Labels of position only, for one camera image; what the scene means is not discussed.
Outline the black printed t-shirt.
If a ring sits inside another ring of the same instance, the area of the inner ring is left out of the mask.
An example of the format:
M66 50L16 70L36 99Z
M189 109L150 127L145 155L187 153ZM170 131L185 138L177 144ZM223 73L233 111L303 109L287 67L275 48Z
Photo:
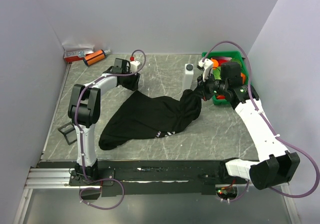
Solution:
M98 146L112 150L130 140L163 138L184 131L202 108L202 90L187 89L180 100L169 96L151 98L134 92L103 129Z

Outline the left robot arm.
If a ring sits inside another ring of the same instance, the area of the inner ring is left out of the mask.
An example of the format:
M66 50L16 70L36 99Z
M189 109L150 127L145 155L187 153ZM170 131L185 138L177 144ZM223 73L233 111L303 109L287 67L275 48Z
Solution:
M101 97L118 86L136 91L139 71L144 65L134 57L130 60L116 58L114 65L100 77L84 85L76 84L72 89L67 114L76 131L77 160L74 169L87 185L93 185L99 179L95 127L101 115Z

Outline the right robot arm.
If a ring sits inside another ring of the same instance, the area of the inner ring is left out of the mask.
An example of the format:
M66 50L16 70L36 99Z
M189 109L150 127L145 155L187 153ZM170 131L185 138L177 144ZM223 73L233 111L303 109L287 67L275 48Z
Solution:
M202 75L197 78L197 88L207 101L222 95L244 122L258 153L258 161L231 158L222 161L218 177L230 183L235 177L249 180L263 190L289 182L300 163L296 152L291 153L276 139L261 117L263 108L259 96L250 84L244 84L241 66L237 62L225 62L220 67L220 78L214 77L214 62L200 60L197 65Z

